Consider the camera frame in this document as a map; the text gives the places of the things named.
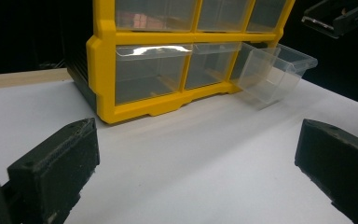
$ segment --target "white tabletop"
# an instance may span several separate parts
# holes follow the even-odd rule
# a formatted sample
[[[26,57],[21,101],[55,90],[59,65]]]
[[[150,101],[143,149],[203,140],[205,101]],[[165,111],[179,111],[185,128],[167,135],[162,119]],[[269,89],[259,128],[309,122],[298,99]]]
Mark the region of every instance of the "white tabletop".
[[[358,103],[301,80],[257,108],[240,92],[118,125],[97,120],[101,164],[65,223],[351,223],[294,160],[303,119],[358,136]],[[16,159],[89,117],[72,80],[1,88],[0,183]]]

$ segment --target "black background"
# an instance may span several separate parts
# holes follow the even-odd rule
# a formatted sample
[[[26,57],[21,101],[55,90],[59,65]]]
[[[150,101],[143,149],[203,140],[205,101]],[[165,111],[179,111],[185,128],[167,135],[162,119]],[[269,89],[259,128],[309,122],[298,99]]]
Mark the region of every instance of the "black background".
[[[62,60],[59,1],[0,0],[0,74],[49,69]],[[304,26],[303,12],[319,1],[296,1],[281,44],[318,59],[304,79],[358,102],[358,29],[333,39]]]

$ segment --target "yellow frame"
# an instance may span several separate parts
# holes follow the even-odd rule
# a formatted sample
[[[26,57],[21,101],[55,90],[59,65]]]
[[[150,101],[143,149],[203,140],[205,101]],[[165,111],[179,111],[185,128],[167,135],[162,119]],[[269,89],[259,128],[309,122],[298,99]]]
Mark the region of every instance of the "yellow frame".
[[[186,56],[185,69],[179,92],[162,95],[124,105],[115,105],[116,81],[116,46],[119,45],[163,45],[169,43],[232,42],[250,41],[266,42],[275,46],[283,35],[283,27],[289,17],[295,0],[286,0],[282,14],[275,30],[270,34],[246,34],[245,29],[250,20],[256,0],[251,0],[240,33],[202,33],[197,32],[202,0],[198,0],[192,29],[189,33],[138,33],[117,31],[115,25],[115,1],[93,1],[93,37],[87,42],[89,69],[89,87],[96,94],[98,116],[106,123],[115,123],[142,115],[156,116],[179,109],[193,100],[217,93],[234,93],[240,91],[229,81],[237,54],[228,68],[225,81],[193,90],[185,90],[186,72],[191,56]]]

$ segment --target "plastic drawer organizer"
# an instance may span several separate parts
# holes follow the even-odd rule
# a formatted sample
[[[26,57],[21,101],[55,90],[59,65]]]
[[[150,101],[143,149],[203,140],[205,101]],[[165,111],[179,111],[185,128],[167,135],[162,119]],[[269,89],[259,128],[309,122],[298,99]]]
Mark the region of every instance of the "plastic drawer organizer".
[[[64,0],[65,63],[107,123],[241,90],[273,102],[317,63],[278,45],[294,2]]]

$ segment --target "yellow storage cabinet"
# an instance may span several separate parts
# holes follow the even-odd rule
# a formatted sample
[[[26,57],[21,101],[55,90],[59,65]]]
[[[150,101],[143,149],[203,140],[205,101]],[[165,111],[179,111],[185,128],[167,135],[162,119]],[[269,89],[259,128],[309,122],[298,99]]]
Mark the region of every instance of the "yellow storage cabinet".
[[[240,91],[241,43],[275,47],[294,2],[64,0],[65,62],[106,123],[156,116]]]

